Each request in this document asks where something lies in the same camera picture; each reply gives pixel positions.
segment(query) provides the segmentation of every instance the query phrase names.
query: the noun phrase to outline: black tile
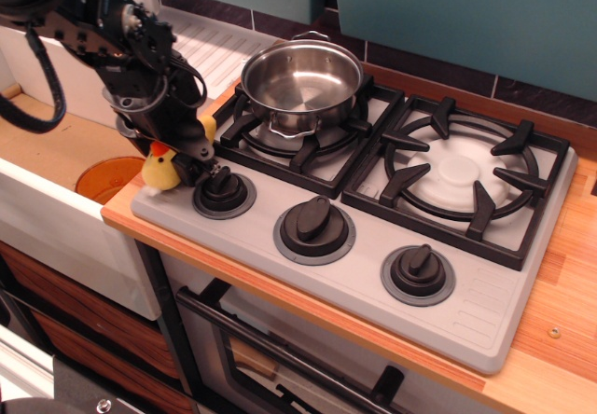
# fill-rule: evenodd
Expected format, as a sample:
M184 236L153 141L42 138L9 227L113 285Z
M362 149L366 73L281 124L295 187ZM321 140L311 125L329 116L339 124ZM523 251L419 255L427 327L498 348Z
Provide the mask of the black tile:
M367 62L491 97L495 76L380 44L368 43Z
M251 10L215 0L161 0L166 7L252 29Z
M311 25L284 20L257 11L253 12L253 18L255 30L258 32L277 36L281 39L291 39L295 35L315 30L329 36L332 43L349 49L359 60L363 61L365 59L365 41L342 34L340 32L338 12L333 9L327 8L324 14Z
M597 103L500 77L496 99L597 128Z

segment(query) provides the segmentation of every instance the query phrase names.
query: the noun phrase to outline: white stove panel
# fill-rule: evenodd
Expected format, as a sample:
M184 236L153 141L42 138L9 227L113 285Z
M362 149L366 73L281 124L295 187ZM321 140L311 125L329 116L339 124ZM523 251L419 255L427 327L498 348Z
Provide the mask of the white stove panel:
M250 178L257 187L257 200L245 214L230 220L207 219L193 210L193 189L188 187L156 196L144 188L132 202L132 211L400 336L491 374L506 359L576 161L576 153L570 149L522 271L497 265L360 212L342 204L340 197L332 203L353 219L354 247L329 265L297 265L277 251L272 235L274 225L287 209L310 200L315 194L226 160L220 163ZM445 301L420 308L397 301L385 290L381 268L383 260L395 249L424 243L448 258L456 284Z

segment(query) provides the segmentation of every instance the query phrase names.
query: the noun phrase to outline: black knob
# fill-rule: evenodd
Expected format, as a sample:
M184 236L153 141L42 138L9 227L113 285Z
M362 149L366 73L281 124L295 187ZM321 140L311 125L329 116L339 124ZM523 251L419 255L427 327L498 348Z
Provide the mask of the black knob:
M205 181L199 192L201 204L217 212L236 209L245 202L247 195L243 180L232 173L229 167L222 167L215 176Z
M309 257L332 254L342 247L348 234L344 216L323 196L290 209L280 226L286 247Z
M297 217L297 235L303 242L314 239L329 222L331 204L326 197L316 197L300 208Z
M437 293L446 282L446 270L431 246L413 246L399 254L390 268L392 282L411 296Z

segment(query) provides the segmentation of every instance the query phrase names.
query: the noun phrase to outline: yellow toy chick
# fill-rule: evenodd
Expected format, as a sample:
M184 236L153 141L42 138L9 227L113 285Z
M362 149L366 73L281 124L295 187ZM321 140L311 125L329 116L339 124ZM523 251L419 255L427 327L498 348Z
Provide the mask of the yellow toy chick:
M153 142L151 151L141 169L141 176L156 193L175 188L180 184L180 176L172 164L176 152L160 142Z

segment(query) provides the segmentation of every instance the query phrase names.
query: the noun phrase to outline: black burner grate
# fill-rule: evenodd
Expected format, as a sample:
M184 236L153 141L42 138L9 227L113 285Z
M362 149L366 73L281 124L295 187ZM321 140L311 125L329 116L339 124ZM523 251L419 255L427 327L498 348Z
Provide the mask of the black burner grate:
M374 125L368 122L368 102L378 99L388 103L383 114ZM294 186L300 186L320 195L336 198L370 147L374 132L393 118L392 114L401 111L404 93L377 86L371 76L367 76L363 86L356 93L357 104L353 112L334 130L341 136L331 143L322 143L319 133L302 138L296 147L268 145L257 139L254 130L263 128L263 123L251 111L249 100L239 85L235 94L214 114L217 126L222 126L231 118L233 123L216 136L214 143L217 156L231 160L245 167L273 176ZM314 168L326 160L335 160L334 153L343 149L351 152L341 165L339 172L329 180L317 176ZM284 160L270 159L270 155Z
M410 115L413 111L428 116L411 120ZM493 156L520 156L526 172L501 168L493 170L495 176L520 191L516 198L503 207L496 207L482 183L476 181L473 188L475 210L466 213L437 207L410 191L410 187L425 176L431 166L420 164L396 169L396 152L428 151L429 145L415 137L418 130L431 127L440 139L448 140L452 127L455 126L464 126L474 132L489 133L500 138L501 141L491 150ZM544 176L547 175L547 178L539 177L539 166L531 147L553 153L554 160L550 170L548 173L542 173ZM375 136L372 154L361 164L342 192L342 202L495 263L520 270L568 147L568 141L536 132L533 130L533 124L526 120L514 126L460 110L456 108L453 99L446 98L438 103L421 97L411 97L402 108L401 114L396 115L394 120L388 122L386 128ZM384 162L388 183L379 197L371 197L362 192L361 186L380 160ZM484 233L493 220L514 214L523 207L530 208L533 214L519 249L511 250L484 239ZM466 228L455 228L453 224L441 222L442 219L466 224Z

